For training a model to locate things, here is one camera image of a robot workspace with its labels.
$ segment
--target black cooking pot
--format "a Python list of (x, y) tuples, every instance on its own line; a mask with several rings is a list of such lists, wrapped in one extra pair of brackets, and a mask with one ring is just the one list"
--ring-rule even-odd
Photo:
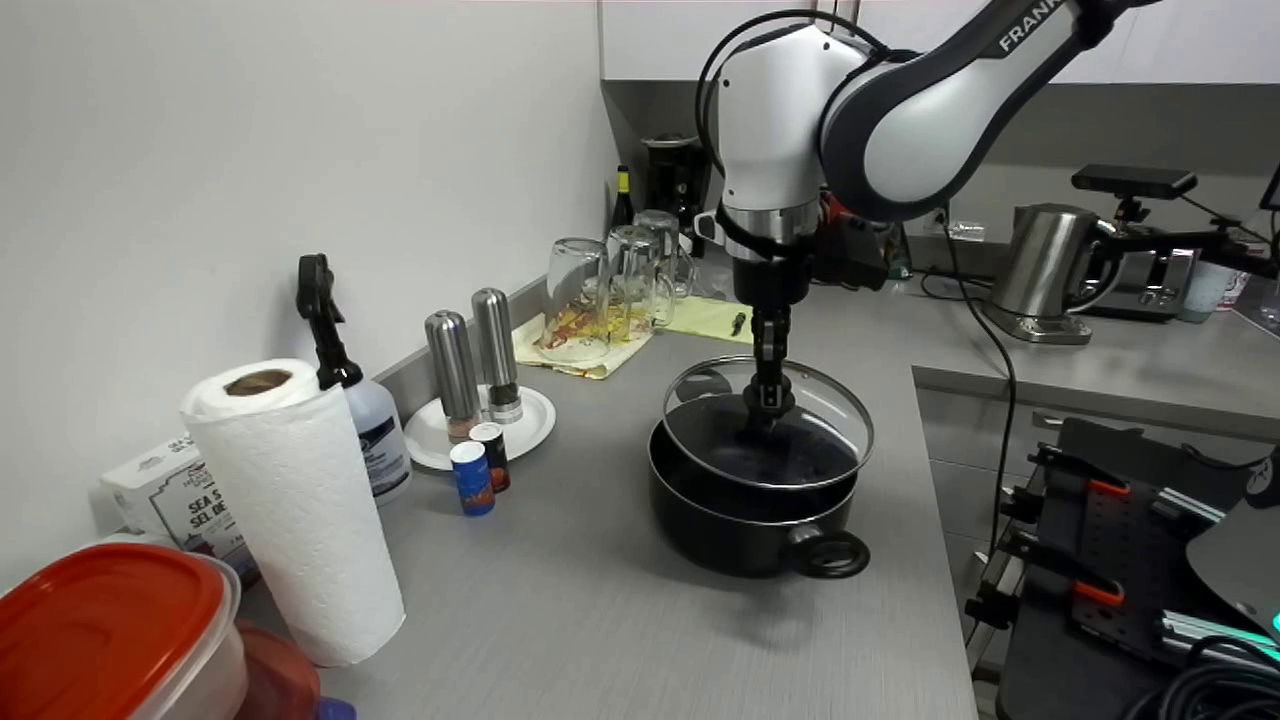
[(679, 378), (663, 425), (653, 428), (653, 509), (663, 536), (714, 571), (839, 582), (866, 568), (866, 549), (843, 533), (864, 451), (839, 438), (866, 422), (832, 381), (802, 373), (824, 410), (795, 414), (770, 434), (739, 428), (742, 366), (697, 366)]

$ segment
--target robotic arm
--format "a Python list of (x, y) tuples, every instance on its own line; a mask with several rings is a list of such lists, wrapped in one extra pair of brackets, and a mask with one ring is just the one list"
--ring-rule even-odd
[(809, 289), (795, 241), (818, 221), (818, 187), (871, 221), (942, 203), (1024, 100), (1134, 3), (1152, 0), (986, 0), (911, 60), (813, 24), (756, 37), (725, 60), (714, 221), (733, 241), (737, 295), (753, 304), (753, 417), (767, 425), (792, 410), (789, 307)]

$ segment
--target white plate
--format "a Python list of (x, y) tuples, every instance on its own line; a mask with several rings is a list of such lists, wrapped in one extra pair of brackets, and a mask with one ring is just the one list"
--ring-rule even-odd
[[(554, 428), (554, 406), (545, 393), (519, 388), (519, 410), (522, 414), (513, 425), (500, 425), (486, 417), (486, 410), (479, 410), (484, 422), (503, 428), (507, 459), (527, 455)], [(430, 472), (449, 472), (449, 422), (445, 422), (438, 399), (430, 399), (406, 417), (404, 450), (415, 464), (422, 464)]]

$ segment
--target paper towel roll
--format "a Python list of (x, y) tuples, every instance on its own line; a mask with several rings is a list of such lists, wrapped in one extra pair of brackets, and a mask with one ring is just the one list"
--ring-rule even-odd
[(323, 669), (381, 653), (404, 602), (342, 393), (263, 362), (200, 381), (182, 425), (292, 641)]

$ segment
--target electric kettle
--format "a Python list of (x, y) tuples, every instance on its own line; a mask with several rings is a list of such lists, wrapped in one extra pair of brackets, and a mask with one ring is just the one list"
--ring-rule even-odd
[(1074, 319), (1120, 282), (1116, 262), (1101, 283), (1084, 283), (1086, 258), (1120, 233), (1078, 208), (1031, 203), (1015, 215), (1015, 236), (979, 312), (1008, 338), (1031, 345), (1084, 345), (1090, 334)]

